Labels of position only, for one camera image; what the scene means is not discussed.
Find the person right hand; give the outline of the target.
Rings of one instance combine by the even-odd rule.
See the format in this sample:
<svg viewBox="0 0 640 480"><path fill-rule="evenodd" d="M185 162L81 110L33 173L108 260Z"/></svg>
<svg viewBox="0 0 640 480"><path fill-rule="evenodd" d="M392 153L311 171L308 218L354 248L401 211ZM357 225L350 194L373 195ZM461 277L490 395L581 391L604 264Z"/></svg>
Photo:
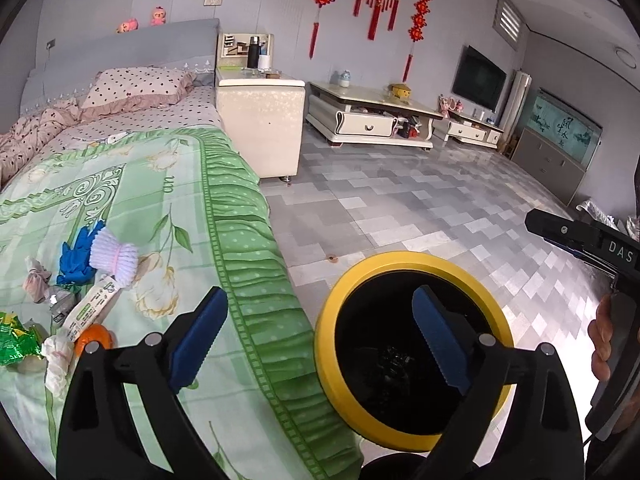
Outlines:
<svg viewBox="0 0 640 480"><path fill-rule="evenodd" d="M614 325L611 318L611 295L604 296L597 307L596 317L588 325L588 336L594 345L591 356L591 370L599 382L607 382L611 377L608 359L612 354L611 339ZM639 417L639 389L628 400L612 433L619 434L627 430Z"/></svg>

